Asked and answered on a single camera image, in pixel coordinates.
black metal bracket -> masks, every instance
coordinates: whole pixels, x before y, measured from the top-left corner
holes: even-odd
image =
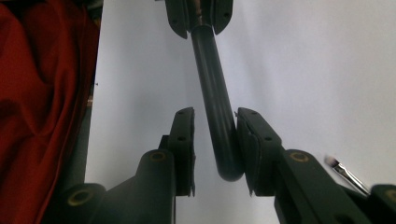
[[[337,185],[309,153],[281,146],[256,111],[239,108],[238,136],[250,193],[275,196],[281,223],[394,223],[396,186],[374,186],[365,198]]]
[[[179,36],[197,26],[213,27],[216,35],[228,25],[233,15],[233,0],[165,0],[169,25]]]
[[[194,193],[192,107],[175,114],[159,149],[144,154],[135,176],[108,191],[81,184],[53,198],[43,223],[175,223],[175,197]]]

brush tip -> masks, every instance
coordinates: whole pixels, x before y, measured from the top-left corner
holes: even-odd
[[[326,156],[324,161],[326,162],[326,164],[330,165],[332,168],[334,168],[335,166],[337,166],[340,163],[338,160],[336,160],[334,157],[331,157],[331,156]]]

red cloth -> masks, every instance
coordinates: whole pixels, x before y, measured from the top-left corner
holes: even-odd
[[[0,3],[0,224],[40,223],[77,137],[97,54],[99,31],[83,8],[26,2]]]

dark gray pipe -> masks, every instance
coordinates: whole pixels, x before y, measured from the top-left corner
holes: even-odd
[[[212,27],[195,27],[191,39],[218,172],[223,179],[235,181],[244,168]]]

paintbrush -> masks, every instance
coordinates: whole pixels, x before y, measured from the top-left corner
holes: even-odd
[[[363,183],[356,176],[350,173],[350,171],[348,171],[347,168],[334,157],[326,156],[325,162],[355,189],[366,196],[370,194],[370,191],[363,185]]]

